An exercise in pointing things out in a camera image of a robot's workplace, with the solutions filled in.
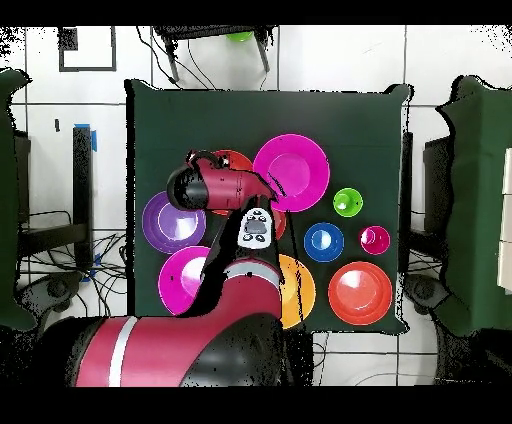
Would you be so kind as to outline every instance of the white tile floor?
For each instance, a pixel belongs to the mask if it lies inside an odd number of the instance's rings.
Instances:
[[[27,28],[26,38],[12,46],[0,67],[28,73],[32,82],[14,95],[11,112],[16,126],[32,139],[31,209],[33,212],[66,209],[71,212],[71,128],[89,123],[97,131],[94,153],[95,238],[124,232],[126,128],[123,80],[138,78],[158,88],[173,88],[158,67],[150,49],[139,40],[135,27],[116,27],[117,72],[67,72],[58,67],[54,28]],[[152,39],[149,27],[140,27],[142,39],[153,45],[162,70],[171,75],[167,58]],[[66,53],[69,66],[95,66],[108,54],[92,57],[91,46],[108,52],[109,27],[97,31],[78,27],[78,52]],[[274,45],[267,55],[271,71],[263,90],[310,90],[382,92],[391,84],[414,86],[409,129],[414,133],[412,207],[424,211],[423,146],[448,135],[448,126],[434,107],[448,101],[453,80],[476,74],[497,87],[512,85],[512,44],[504,27],[481,26],[282,26],[274,31]],[[195,62],[217,88],[259,90],[265,78],[254,40],[233,43],[226,37],[190,41]],[[187,42],[179,42],[178,60],[206,85],[197,71]],[[202,85],[178,65],[179,84]],[[59,119],[60,132],[54,121]],[[56,218],[40,217],[43,224]],[[421,215],[413,226],[422,229]],[[117,253],[109,262],[121,264]],[[32,270],[39,265],[32,264]],[[116,282],[123,292],[124,282]],[[89,283],[80,294],[89,313],[97,313],[97,296]],[[112,312],[124,314],[125,297],[109,296]],[[436,336],[432,321],[416,314],[407,300],[403,319],[410,331],[391,337],[381,334],[330,334],[325,361],[315,368],[315,384],[413,385],[431,384],[436,367]],[[83,315],[79,301],[61,316]],[[316,334],[322,346],[326,335]],[[315,362],[322,360],[315,354]]]

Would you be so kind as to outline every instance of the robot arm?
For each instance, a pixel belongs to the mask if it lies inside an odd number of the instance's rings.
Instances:
[[[47,386],[275,385],[282,325],[275,193],[258,175],[191,152],[169,178],[180,209],[228,209],[192,307],[179,317],[70,318],[50,327],[31,379]]]

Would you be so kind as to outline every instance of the lime green cup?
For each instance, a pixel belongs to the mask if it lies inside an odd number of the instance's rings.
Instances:
[[[356,216],[363,207],[363,197],[354,188],[342,188],[334,195],[334,210],[345,218]]]
[[[237,32],[235,34],[226,35],[231,41],[247,41],[252,37],[252,31],[249,32]]]

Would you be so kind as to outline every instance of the pink plate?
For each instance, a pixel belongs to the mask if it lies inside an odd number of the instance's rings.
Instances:
[[[194,302],[209,251],[203,246],[185,247],[165,262],[158,277],[158,291],[171,314],[183,314]]]
[[[324,151],[313,140],[297,134],[267,141],[254,159],[253,170],[276,191],[278,203],[272,207],[281,212],[310,208],[329,184],[329,162]]]

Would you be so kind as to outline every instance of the dark green table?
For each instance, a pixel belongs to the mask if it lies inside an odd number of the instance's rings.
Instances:
[[[395,301],[375,324],[355,327],[331,311],[327,287],[332,275],[352,261],[380,266],[397,279],[398,198],[400,181],[401,112],[409,96],[406,85],[381,93],[220,92],[155,90],[132,80],[135,125],[135,314],[169,316],[160,301],[157,278],[167,255],[153,249],[141,228],[142,211],[156,193],[164,191],[169,174],[190,149],[237,150],[254,159],[260,147],[279,134],[296,133],[315,140],[327,154],[331,179],[324,197],[311,209],[293,214],[299,260],[315,279],[315,307],[305,320],[308,331],[371,331],[398,334],[406,327],[395,317]],[[333,209],[334,194],[343,187],[357,188],[364,207],[354,218],[342,218]],[[207,215],[201,244],[209,246],[224,218]],[[307,256],[303,237],[316,222],[337,225],[345,237],[341,256],[319,264]],[[389,250],[366,254],[358,243],[359,231],[382,225],[391,234]],[[289,226],[279,241],[280,252],[293,256]]]
[[[483,328],[512,330],[512,296],[497,285],[505,150],[512,147],[512,91],[464,77],[439,110],[451,127],[455,157],[446,229],[449,255],[442,273],[451,296],[434,312],[457,336]]]

